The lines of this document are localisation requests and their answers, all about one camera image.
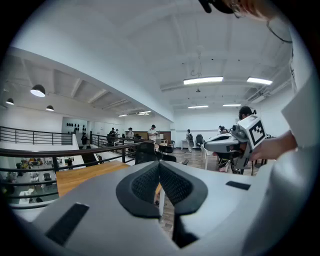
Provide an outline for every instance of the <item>human hand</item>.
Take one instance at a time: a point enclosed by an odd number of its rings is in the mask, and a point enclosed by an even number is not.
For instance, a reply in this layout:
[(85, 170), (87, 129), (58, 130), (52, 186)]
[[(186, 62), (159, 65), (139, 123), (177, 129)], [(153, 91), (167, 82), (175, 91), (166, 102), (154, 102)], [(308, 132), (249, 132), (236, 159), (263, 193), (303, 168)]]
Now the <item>human hand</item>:
[(252, 152), (250, 157), (251, 161), (257, 159), (270, 159), (276, 160), (283, 153), (293, 150), (297, 147), (295, 137), (291, 131), (287, 131), (284, 135), (277, 138), (265, 139), (258, 145)]

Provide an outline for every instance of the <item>white ceiling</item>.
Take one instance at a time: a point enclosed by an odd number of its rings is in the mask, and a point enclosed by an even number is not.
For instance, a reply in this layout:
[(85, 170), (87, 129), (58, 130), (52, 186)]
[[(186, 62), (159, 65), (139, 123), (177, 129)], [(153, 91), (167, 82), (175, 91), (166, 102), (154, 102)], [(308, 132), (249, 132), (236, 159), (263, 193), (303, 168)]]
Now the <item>white ceiling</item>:
[[(174, 109), (247, 104), (256, 92), (269, 95), (290, 79), (292, 45), (276, 38), (265, 22), (237, 19), (215, 9), (208, 14), (198, 0), (70, 0), (69, 4), (94, 10), (109, 20), (143, 59), (144, 71), (157, 80), (162, 91), (159, 97), (168, 99)], [(270, 26), (290, 39), (282, 22), (275, 20)], [(200, 61), (197, 49), (201, 49)], [(183, 85), (184, 79), (195, 77), (191, 72), (196, 69), (197, 73), (199, 62), (203, 77), (224, 76), (223, 82)], [(12, 83), (42, 84), (47, 92), (119, 114), (147, 110), (77, 77), (28, 60), (9, 56), (4, 65), (11, 69), (6, 80)], [(248, 83), (248, 77), (272, 80), (273, 84), (264, 87)]]
[(144, 111), (128, 100), (85, 80), (17, 56), (7, 55), (1, 72), (4, 89), (7, 91), (19, 91), (19, 87), (31, 89), (33, 85), (40, 84), (45, 88), (46, 94), (64, 96), (117, 114)]

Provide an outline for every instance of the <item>white robot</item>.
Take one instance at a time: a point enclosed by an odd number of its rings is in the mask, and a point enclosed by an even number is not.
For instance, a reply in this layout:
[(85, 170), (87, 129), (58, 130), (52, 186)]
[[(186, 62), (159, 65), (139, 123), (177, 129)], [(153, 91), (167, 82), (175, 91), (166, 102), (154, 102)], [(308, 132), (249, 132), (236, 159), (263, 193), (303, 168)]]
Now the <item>white robot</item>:
[(209, 141), (205, 142), (204, 148), (208, 151), (222, 153), (224, 158), (230, 158), (232, 155), (234, 167), (244, 169), (253, 150), (266, 137), (260, 117), (250, 115), (239, 121), (238, 124), (233, 125), (230, 133), (210, 138)]

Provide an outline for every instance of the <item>chair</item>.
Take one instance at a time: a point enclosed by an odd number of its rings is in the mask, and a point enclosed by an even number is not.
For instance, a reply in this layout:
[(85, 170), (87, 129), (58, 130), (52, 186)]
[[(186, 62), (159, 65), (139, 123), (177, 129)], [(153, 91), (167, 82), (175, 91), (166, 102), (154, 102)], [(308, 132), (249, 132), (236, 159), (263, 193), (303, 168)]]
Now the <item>chair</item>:
[(204, 143), (204, 137), (201, 134), (198, 134), (195, 137), (195, 145), (201, 150), (201, 145)]
[[(169, 155), (170, 153), (174, 152), (174, 149), (170, 146), (159, 146), (158, 149), (160, 152), (162, 152), (162, 159), (164, 161), (171, 161), (171, 162), (177, 162), (177, 158), (173, 155)], [(182, 163), (183, 165), (187, 165), (187, 163), (189, 162), (188, 159), (184, 160), (184, 162)]]
[(175, 148), (176, 142), (174, 140), (171, 140), (171, 143), (168, 144), (168, 146), (172, 147), (173, 149)]
[(162, 154), (155, 151), (155, 144), (142, 142), (135, 152), (135, 164), (147, 163), (162, 159)]

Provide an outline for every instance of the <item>man in white shirt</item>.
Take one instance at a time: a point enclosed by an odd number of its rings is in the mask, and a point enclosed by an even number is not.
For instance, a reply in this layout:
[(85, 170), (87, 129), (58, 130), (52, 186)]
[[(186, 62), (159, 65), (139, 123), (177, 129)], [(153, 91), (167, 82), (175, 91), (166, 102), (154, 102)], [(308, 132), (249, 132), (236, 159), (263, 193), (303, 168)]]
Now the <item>man in white shirt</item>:
[(149, 131), (148, 131), (149, 140), (153, 141), (154, 143), (156, 142), (156, 138), (157, 138), (157, 135), (158, 135), (158, 133), (156, 132), (155, 128), (156, 128), (156, 126), (153, 124), (151, 126), (151, 128), (149, 129)]
[(186, 137), (186, 143), (188, 144), (188, 151), (189, 151), (189, 153), (191, 153), (192, 147), (193, 147), (193, 146), (191, 145), (191, 142), (190, 142), (190, 135), (191, 135), (191, 132), (190, 132), (190, 129), (188, 129), (185, 137)]
[(130, 127), (128, 130), (129, 130), (129, 132), (128, 132), (128, 134), (126, 136), (128, 137), (128, 139), (133, 139), (135, 134), (132, 131), (132, 128)]

